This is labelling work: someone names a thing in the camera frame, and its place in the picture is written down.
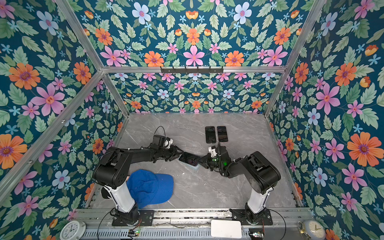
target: black smartphone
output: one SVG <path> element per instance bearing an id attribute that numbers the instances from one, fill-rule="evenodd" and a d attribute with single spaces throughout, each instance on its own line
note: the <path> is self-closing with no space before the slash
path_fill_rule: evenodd
<path id="1" fill-rule="evenodd" d="M 219 142 L 228 142 L 226 126 L 217 126 L 217 137 Z"/>
<path id="2" fill-rule="evenodd" d="M 196 167 L 199 164 L 199 159 L 201 157 L 193 155 L 191 153 L 184 152 L 180 158 L 179 161 L 184 162 L 186 164 L 189 164 L 191 166 Z"/>
<path id="3" fill-rule="evenodd" d="M 205 127 L 205 141 L 207 143 L 216 143 L 216 131 L 214 126 Z"/>

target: pink flower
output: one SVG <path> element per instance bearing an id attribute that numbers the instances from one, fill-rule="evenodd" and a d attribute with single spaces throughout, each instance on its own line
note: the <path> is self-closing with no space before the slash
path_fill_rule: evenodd
<path id="1" fill-rule="evenodd" d="M 97 86 L 96 86 L 96 90 L 99 92 L 100 90 L 103 90 L 103 81 L 100 80 L 98 83 L 97 83 Z"/>
<path id="2" fill-rule="evenodd" d="M 105 46 L 104 50 L 106 51 L 106 53 L 101 52 L 100 55 L 104 58 L 108 58 L 107 60 L 108 66 L 112 66 L 113 64 L 115 64 L 116 67 L 120 67 L 121 66 L 120 63 L 123 63 L 123 64 L 126 63 L 124 59 L 119 58 L 121 56 L 119 50 L 114 50 L 112 53 L 112 50 L 108 46 Z"/>
<path id="3" fill-rule="evenodd" d="M 246 73 L 235 73 L 235 78 L 241 81 L 243 78 L 247 78 Z"/>
<path id="4" fill-rule="evenodd" d="M 284 159 L 284 161 L 288 162 L 288 159 L 287 159 L 287 156 L 286 156 L 288 150 L 285 149 L 285 148 L 283 148 L 283 145 L 282 145 L 282 144 L 280 144 L 279 147 L 280 147 L 280 152 L 281 152 L 281 154 L 283 155 L 283 159 Z"/>
<path id="5" fill-rule="evenodd" d="M 312 140 L 313 143 L 310 143 L 310 146 L 312 147 L 311 152 L 315 152 L 316 154 L 319 153 L 319 150 L 321 150 L 320 141 L 315 141 L 314 139 Z"/>
<path id="6" fill-rule="evenodd" d="M 163 0 L 163 3 L 164 3 L 165 6 L 168 4 L 168 2 L 172 3 L 173 0 Z"/>
<path id="7" fill-rule="evenodd" d="M 52 148 L 53 148 L 53 144 L 52 143 L 48 144 L 45 151 L 39 156 L 39 162 L 43 162 L 45 157 L 52 157 L 52 152 L 48 151 L 48 150 L 51 150 Z"/>
<path id="8" fill-rule="evenodd" d="M 185 52 L 183 53 L 184 57 L 189 58 L 187 62 L 185 63 L 187 66 L 192 65 L 203 65 L 203 61 L 200 59 L 204 57 L 205 53 L 203 52 L 197 52 L 197 47 L 195 45 L 192 45 L 191 47 L 191 53 Z"/>
<path id="9" fill-rule="evenodd" d="M 140 86 L 140 88 L 142 88 L 144 90 L 147 89 L 147 87 L 148 87 L 147 83 L 146 82 L 142 82 L 142 81 L 139 82 L 139 86 Z"/>
<path id="10" fill-rule="evenodd" d="M 169 50 L 169 53 L 174 53 L 176 54 L 176 51 L 178 51 L 179 49 L 176 47 L 176 44 L 169 44 L 169 47 L 168 47 L 168 50 Z"/>
<path id="11" fill-rule="evenodd" d="M 19 193 L 22 192 L 24 186 L 25 187 L 33 187 L 33 181 L 30 180 L 31 178 L 34 178 L 37 174 L 37 171 L 32 171 L 30 173 L 28 173 L 27 175 L 25 175 L 21 181 L 17 184 L 17 186 L 15 187 L 15 194 L 16 195 L 19 195 Z"/>
<path id="12" fill-rule="evenodd" d="M 353 102 L 353 105 L 352 105 L 352 104 L 348 104 L 348 107 L 349 107 L 350 109 L 347 111 L 347 113 L 348 113 L 348 114 L 352 114 L 353 118 L 355 118 L 355 117 L 356 117 L 356 113 L 359 114 L 359 115 L 362 114 L 362 111 L 361 111 L 360 109 L 361 109 L 363 106 L 364 106 L 364 104 L 362 104 L 362 103 L 358 104 L 358 101 L 355 100 L 355 101 Z"/>
<path id="13" fill-rule="evenodd" d="M 40 115 L 40 113 L 37 111 L 37 109 L 39 109 L 39 106 L 34 106 L 31 102 L 28 103 L 28 106 L 23 105 L 22 109 L 25 110 L 23 112 L 23 115 L 29 115 L 31 119 L 34 119 L 35 115 Z"/>
<path id="14" fill-rule="evenodd" d="M 15 9 L 10 5 L 6 5 L 6 3 L 6 0 L 0 0 L 0 17 L 5 18 L 6 16 L 8 16 L 12 19 L 15 19 L 15 17 L 11 13 L 14 12 Z"/>
<path id="15" fill-rule="evenodd" d="M 251 87 L 252 87 L 252 83 L 251 83 L 251 81 L 250 81 L 250 80 L 249 80 L 248 82 L 245 81 L 243 87 L 245 87 L 245 89 L 247 89 L 247 88 L 251 88 Z"/>
<path id="16" fill-rule="evenodd" d="M 358 169 L 355 172 L 355 167 L 350 163 L 348 165 L 349 171 L 344 168 L 341 171 L 344 173 L 344 175 L 347 175 L 348 177 L 344 178 L 344 183 L 350 184 L 352 182 L 352 187 L 355 191 L 359 190 L 359 184 L 363 187 L 368 186 L 364 179 L 361 179 L 364 175 L 364 170 Z"/>
<path id="17" fill-rule="evenodd" d="M 343 144 L 336 145 L 336 139 L 335 138 L 332 139 L 331 143 L 332 143 L 332 145 L 329 142 L 325 143 L 325 146 L 328 149 L 330 149 L 330 150 L 327 150 L 327 152 L 325 154 L 327 156 L 332 155 L 333 162 L 337 162 L 337 157 L 339 157 L 340 159 L 344 159 L 344 154 L 342 154 L 342 152 L 340 152 L 341 150 L 344 149 L 344 145 Z"/>
<path id="18" fill-rule="evenodd" d="M 283 50 L 283 45 L 280 45 L 279 47 L 276 48 L 276 52 L 273 51 L 272 49 L 268 50 L 268 58 L 265 58 L 263 60 L 263 63 L 269 63 L 268 66 L 274 66 L 275 63 L 276 65 L 281 65 L 283 64 L 283 61 L 280 58 L 285 57 L 288 52 L 281 52 Z"/>
<path id="19" fill-rule="evenodd" d="M 144 79 L 148 79 L 150 82 L 152 82 L 152 79 L 156 79 L 155 73 L 143 73 Z"/>
<path id="20" fill-rule="evenodd" d="M 344 205 L 347 205 L 348 211 L 351 211 L 351 209 L 353 209 L 354 211 L 358 210 L 358 208 L 355 206 L 355 204 L 358 201 L 356 199 L 354 199 L 354 198 L 351 199 L 351 194 L 349 192 L 347 192 L 347 195 L 342 193 L 341 197 L 344 198 L 343 200 L 341 200 L 341 203 L 344 204 Z"/>
<path id="21" fill-rule="evenodd" d="M 88 96 L 85 97 L 85 102 L 87 103 L 88 101 L 92 102 L 93 98 L 92 96 L 95 95 L 93 92 L 90 92 Z"/>
<path id="22" fill-rule="evenodd" d="M 289 168 L 292 170 L 292 172 L 296 172 L 296 166 L 294 163 L 291 163 L 291 166 Z"/>
<path id="23" fill-rule="evenodd" d="M 59 100 L 64 99 L 64 93 L 56 93 L 55 94 L 55 87 L 53 84 L 48 84 L 47 91 L 46 92 L 43 88 L 37 87 L 37 92 L 40 94 L 41 97 L 34 97 L 31 100 L 31 103 L 35 105 L 43 105 L 41 109 L 41 113 L 43 116 L 47 116 L 51 113 L 51 109 L 54 113 L 59 114 L 64 109 L 64 105 L 59 102 Z"/>
<path id="24" fill-rule="evenodd" d="M 303 96 L 303 93 L 301 93 L 301 87 L 297 88 L 295 87 L 295 91 L 292 93 L 293 101 L 300 101 L 300 97 Z"/>
<path id="25" fill-rule="evenodd" d="M 32 199 L 31 195 L 28 195 L 25 199 L 25 202 L 21 202 L 18 204 L 20 208 L 19 217 L 25 213 L 25 215 L 31 215 L 32 209 L 35 209 L 39 206 L 39 204 L 35 203 L 39 197 L 34 197 Z"/>
<path id="26" fill-rule="evenodd" d="M 215 43 L 215 45 L 211 44 L 211 48 L 209 50 L 212 51 L 212 54 L 214 54 L 214 53 L 218 53 L 219 49 L 220 47 L 217 45 L 217 43 Z"/>
<path id="27" fill-rule="evenodd" d="M 317 83 L 314 85 L 316 88 L 316 90 L 322 90 L 324 87 L 324 84 L 325 84 L 325 81 L 324 81 L 324 78 L 320 78 L 320 79 L 317 79 Z"/>
<path id="28" fill-rule="evenodd" d="M 124 51 L 120 50 L 120 57 L 124 57 L 125 60 L 131 59 L 131 53 L 127 52 L 127 50 L 124 49 Z"/>
<path id="29" fill-rule="evenodd" d="M 298 107 L 294 107 L 293 109 L 292 109 L 292 115 L 295 117 L 295 118 L 297 118 L 297 116 L 299 115 L 299 108 Z"/>
<path id="30" fill-rule="evenodd" d="M 175 89 L 179 90 L 180 89 L 184 89 L 184 84 L 182 84 L 180 81 L 178 81 L 177 83 L 175 83 Z"/>
<path id="31" fill-rule="evenodd" d="M 55 78 L 55 81 L 52 82 L 52 84 L 56 86 L 56 87 L 55 87 L 56 90 L 59 90 L 59 89 L 60 89 L 60 91 L 63 91 L 64 88 L 67 86 L 67 85 L 65 85 L 65 84 L 63 83 L 63 79 L 62 79 L 62 78 L 60 78 L 60 79 Z"/>
<path id="32" fill-rule="evenodd" d="M 258 54 L 257 58 L 264 59 L 264 57 L 268 56 L 268 51 L 262 49 L 262 50 L 261 50 L 260 52 L 258 52 L 257 54 Z"/>
<path id="33" fill-rule="evenodd" d="M 288 92 L 291 90 L 291 87 L 293 87 L 293 77 L 288 77 L 287 80 L 285 80 L 285 90 L 288 90 Z"/>
<path id="34" fill-rule="evenodd" d="M 220 79 L 220 82 L 222 83 L 224 80 L 228 80 L 229 79 L 229 75 L 231 75 L 230 73 L 222 73 L 222 74 L 219 74 L 216 76 L 216 79 Z"/>
<path id="35" fill-rule="evenodd" d="M 338 92 L 340 87 L 333 87 L 331 91 L 329 91 L 329 84 L 326 83 L 324 85 L 323 91 L 324 93 L 316 93 L 316 98 L 321 100 L 317 103 L 316 109 L 322 109 L 324 107 L 325 114 L 329 114 L 331 111 L 331 105 L 336 107 L 340 105 L 340 101 L 338 98 L 333 98 Z"/>
<path id="36" fill-rule="evenodd" d="M 65 142 L 61 142 L 60 143 L 60 146 L 59 147 L 59 151 L 61 151 L 61 154 L 64 155 L 65 152 L 70 152 L 70 147 L 72 146 L 72 144 L 70 144 L 68 141 L 65 141 Z"/>
<path id="37" fill-rule="evenodd" d="M 217 83 L 213 83 L 213 82 L 211 81 L 210 83 L 207 84 L 208 89 L 213 90 L 213 89 L 217 88 L 216 84 L 217 84 Z"/>
<path id="38" fill-rule="evenodd" d="M 355 20 L 358 19 L 359 17 L 365 18 L 365 16 L 367 16 L 367 12 L 374 7 L 375 7 L 375 3 L 373 3 L 372 0 L 361 0 L 361 6 L 358 6 L 357 8 L 355 8 L 355 13 L 357 13 L 355 16 Z"/>
<path id="39" fill-rule="evenodd" d="M 86 116 L 88 116 L 89 118 L 93 117 L 95 114 L 93 113 L 95 111 L 95 109 L 92 109 L 92 107 L 89 107 L 89 108 L 85 108 L 87 110 L 86 112 Z"/>
<path id="40" fill-rule="evenodd" d="M 167 80 L 167 82 L 170 82 L 171 79 L 175 79 L 175 76 L 172 76 L 172 73 L 160 73 L 160 76 L 163 76 L 161 80 Z"/>

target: wall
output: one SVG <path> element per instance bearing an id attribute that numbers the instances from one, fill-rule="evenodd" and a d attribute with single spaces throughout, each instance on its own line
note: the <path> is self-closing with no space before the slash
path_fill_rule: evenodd
<path id="1" fill-rule="evenodd" d="M 326 239 L 382 239 L 384 2 L 330 2 L 307 40 L 307 57 L 285 82 L 271 127 Z"/>
<path id="2" fill-rule="evenodd" d="M 82 10 L 76 2 L 71 5 Z M 77 69 L 89 72 L 88 78 L 94 73 L 53 2 L 19 0 L 5 6 L 8 11 L 0 10 L 0 178 L 86 84 Z M 23 77 L 29 80 L 20 81 Z M 54 104 L 46 104 L 49 96 Z M 121 125 L 121 112 L 101 81 L 1 203 L 0 239 L 59 239 L 93 187 L 92 163 L 114 144 Z"/>

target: wire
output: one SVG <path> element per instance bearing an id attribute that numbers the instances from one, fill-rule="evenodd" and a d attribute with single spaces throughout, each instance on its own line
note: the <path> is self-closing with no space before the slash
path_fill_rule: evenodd
<path id="1" fill-rule="evenodd" d="M 167 137 L 167 136 L 166 136 L 166 131 L 165 131 L 165 129 L 164 129 L 163 126 L 158 126 L 158 127 L 156 128 L 156 130 L 155 130 L 155 133 L 154 133 L 153 135 L 156 134 L 156 132 L 157 132 L 157 130 L 159 129 L 159 127 L 162 127 L 162 128 L 163 128 L 163 131 L 164 131 L 164 137 Z"/>
<path id="2" fill-rule="evenodd" d="M 286 231 L 287 231 L 287 224 L 285 223 L 285 219 L 283 218 L 283 216 L 280 214 L 280 213 L 278 213 L 278 212 L 276 212 L 275 210 L 272 210 L 272 209 L 268 209 L 269 211 L 274 211 L 275 213 L 277 213 L 278 215 L 280 215 L 281 216 L 281 218 L 283 219 L 283 221 L 284 221 L 284 225 L 285 225 L 285 229 L 284 229 L 284 235 L 279 239 L 279 240 L 282 240 L 284 237 L 285 237 L 285 233 L 286 233 Z"/>

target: light blue flower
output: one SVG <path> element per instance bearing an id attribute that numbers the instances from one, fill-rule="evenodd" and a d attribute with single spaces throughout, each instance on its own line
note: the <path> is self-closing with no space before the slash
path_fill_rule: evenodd
<path id="1" fill-rule="evenodd" d="M 18 132 L 19 130 L 17 130 L 17 125 L 14 125 L 11 127 L 11 125 L 7 125 L 7 128 L 8 130 L 5 131 L 5 133 L 11 133 L 11 135 L 13 135 L 15 132 Z"/>
<path id="2" fill-rule="evenodd" d="M 7 52 L 8 54 L 9 54 L 9 52 L 12 52 L 13 50 L 12 49 L 10 49 L 10 46 L 9 45 L 4 45 L 4 44 L 1 44 L 1 46 L 3 47 L 3 49 L 2 49 L 2 51 L 3 52 Z"/>
<path id="3" fill-rule="evenodd" d="M 203 16 L 199 15 L 199 22 L 203 23 L 203 21 L 205 20 L 204 17 L 205 17 L 204 15 Z"/>
<path id="4" fill-rule="evenodd" d="M 380 59 L 381 59 L 381 57 L 377 58 L 377 54 L 373 55 L 373 58 L 368 60 L 368 62 L 371 62 L 369 65 L 377 64 L 377 61 Z"/>
<path id="5" fill-rule="evenodd" d="M 360 127 L 359 124 L 356 124 L 356 126 L 353 126 L 352 128 L 354 129 L 353 132 L 358 132 L 358 133 L 360 133 L 360 131 L 362 130 L 362 127 Z"/>
<path id="6" fill-rule="evenodd" d="M 16 108 L 16 106 L 13 106 L 13 109 L 9 109 L 8 111 L 10 113 L 13 113 L 14 116 L 16 116 L 16 114 L 20 114 L 20 111 L 21 109 L 20 108 Z"/>

